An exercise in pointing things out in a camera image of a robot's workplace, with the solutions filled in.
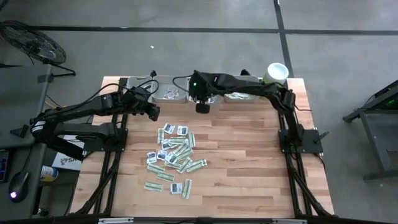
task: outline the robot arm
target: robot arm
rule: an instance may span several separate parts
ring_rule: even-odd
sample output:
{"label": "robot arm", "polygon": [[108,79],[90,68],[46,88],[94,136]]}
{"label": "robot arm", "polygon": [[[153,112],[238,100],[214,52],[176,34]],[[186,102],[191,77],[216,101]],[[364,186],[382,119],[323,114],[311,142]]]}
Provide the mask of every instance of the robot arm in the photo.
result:
{"label": "robot arm", "polygon": [[78,140],[85,143],[85,151],[117,151],[124,148],[126,129],[117,128],[114,123],[95,126],[64,122],[91,115],[114,114],[148,114],[149,119],[157,121],[160,108],[148,102],[150,94],[145,88],[133,87],[124,94],[117,91],[94,97],[78,105],[46,110],[31,119],[30,132],[36,141],[46,143],[48,147],[78,160],[83,160],[81,149],[60,139],[58,135],[76,135]]}
{"label": "robot arm", "polygon": [[266,97],[272,106],[282,113],[289,127],[287,141],[295,146],[302,145],[304,128],[295,117],[295,94],[278,83],[263,84],[238,80],[224,73],[204,73],[194,71],[189,82],[189,95],[199,101],[198,113],[208,113],[210,106],[205,102],[209,97],[233,92]]}

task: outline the wooden table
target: wooden table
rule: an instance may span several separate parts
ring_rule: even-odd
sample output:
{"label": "wooden table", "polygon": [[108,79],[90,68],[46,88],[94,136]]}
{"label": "wooden table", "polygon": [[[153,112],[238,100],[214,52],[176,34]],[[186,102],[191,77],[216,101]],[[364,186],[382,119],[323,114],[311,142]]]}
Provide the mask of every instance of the wooden table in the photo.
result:
{"label": "wooden table", "polygon": [[[104,77],[102,85],[118,83],[119,78]],[[287,81],[297,95],[296,105],[309,109],[303,79]],[[111,86],[101,94],[116,88]],[[191,104],[159,106],[157,122],[147,115],[128,117],[129,135],[119,166],[113,217],[294,217],[285,157],[280,152],[277,138],[279,121],[268,100],[258,100],[255,104],[223,103],[219,112],[212,114],[198,114]],[[304,128],[313,128],[310,111],[298,111],[297,114]],[[110,121],[110,116],[96,116],[93,124]],[[205,168],[189,174],[179,174],[173,168],[167,168],[175,174],[176,182],[192,179],[188,200],[181,195],[170,195],[170,182],[156,179],[155,174],[146,169],[146,153],[160,150],[156,143],[157,129],[166,122],[188,126],[197,140],[191,158],[206,159],[208,163]],[[97,187],[103,157],[103,152],[96,152],[83,161],[71,212],[81,208]],[[303,164],[309,189],[325,209],[333,213],[320,160],[304,154]],[[144,190],[146,181],[163,184],[164,191]],[[304,212],[301,190],[298,194]]]}

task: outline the concrete floor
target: concrete floor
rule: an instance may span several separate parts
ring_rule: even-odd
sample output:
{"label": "concrete floor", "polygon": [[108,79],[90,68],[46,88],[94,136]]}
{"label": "concrete floor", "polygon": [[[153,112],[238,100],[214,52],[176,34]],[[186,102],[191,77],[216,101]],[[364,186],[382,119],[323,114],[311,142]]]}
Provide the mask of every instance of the concrete floor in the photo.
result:
{"label": "concrete floor", "polygon": [[[286,29],[398,29],[394,0],[280,0],[280,6]],[[0,12],[5,19],[38,26],[278,28],[272,0],[12,0]],[[67,52],[64,66],[78,74],[50,86],[49,95],[63,105],[85,100],[105,75],[188,75],[194,69],[237,75],[245,68],[260,77],[270,63],[284,62],[279,34],[46,33]],[[323,147],[335,213],[398,222],[398,180],[363,182],[364,174],[378,170],[376,160],[362,124],[341,119],[397,79],[398,36],[288,35],[287,43],[314,122],[330,131]],[[0,62],[30,65],[4,42]],[[71,190],[62,192],[46,199],[52,215],[65,211]]]}

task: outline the computer mouse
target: computer mouse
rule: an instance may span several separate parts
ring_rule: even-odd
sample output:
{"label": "computer mouse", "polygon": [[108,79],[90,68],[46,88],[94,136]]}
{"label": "computer mouse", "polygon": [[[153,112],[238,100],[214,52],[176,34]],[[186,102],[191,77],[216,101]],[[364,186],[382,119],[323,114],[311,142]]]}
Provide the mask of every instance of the computer mouse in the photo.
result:
{"label": "computer mouse", "polygon": [[27,195],[27,183],[29,173],[26,171],[16,173],[8,186],[8,192],[12,202],[21,202]]}

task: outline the white cup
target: white cup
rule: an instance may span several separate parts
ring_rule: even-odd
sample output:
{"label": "white cup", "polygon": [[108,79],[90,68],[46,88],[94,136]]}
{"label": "white cup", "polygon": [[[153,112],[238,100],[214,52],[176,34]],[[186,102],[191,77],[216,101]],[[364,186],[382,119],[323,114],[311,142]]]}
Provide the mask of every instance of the white cup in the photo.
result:
{"label": "white cup", "polygon": [[262,78],[265,83],[277,82],[284,84],[289,76],[289,69],[284,64],[272,63],[268,66],[267,73]]}

